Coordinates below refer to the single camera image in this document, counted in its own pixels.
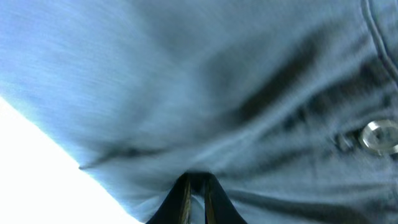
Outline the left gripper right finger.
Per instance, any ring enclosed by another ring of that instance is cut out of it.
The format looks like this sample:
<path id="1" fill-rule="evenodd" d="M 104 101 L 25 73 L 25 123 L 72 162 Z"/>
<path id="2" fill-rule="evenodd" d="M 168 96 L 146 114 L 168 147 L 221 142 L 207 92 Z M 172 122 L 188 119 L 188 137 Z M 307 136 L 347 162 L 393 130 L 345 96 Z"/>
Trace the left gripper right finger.
<path id="1" fill-rule="evenodd" d="M 204 175 L 205 223 L 247 224 L 213 174 Z"/>

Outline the dark blue shorts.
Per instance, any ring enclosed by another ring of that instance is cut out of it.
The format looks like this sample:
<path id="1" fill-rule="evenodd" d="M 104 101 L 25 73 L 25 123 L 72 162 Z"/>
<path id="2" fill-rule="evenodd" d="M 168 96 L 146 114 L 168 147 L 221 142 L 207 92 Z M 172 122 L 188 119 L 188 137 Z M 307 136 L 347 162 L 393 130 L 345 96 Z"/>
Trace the dark blue shorts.
<path id="1" fill-rule="evenodd" d="M 397 222 L 397 1 L 2 1 L 1 96 L 140 222 Z"/>

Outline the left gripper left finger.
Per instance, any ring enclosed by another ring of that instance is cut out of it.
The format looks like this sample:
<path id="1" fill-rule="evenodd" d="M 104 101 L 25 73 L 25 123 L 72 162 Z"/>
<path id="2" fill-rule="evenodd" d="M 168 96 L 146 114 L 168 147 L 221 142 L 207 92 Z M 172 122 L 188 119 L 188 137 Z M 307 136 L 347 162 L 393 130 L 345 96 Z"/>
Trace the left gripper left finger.
<path id="1" fill-rule="evenodd" d="M 190 224 L 191 191 L 188 174 L 181 175 L 146 224 Z"/>

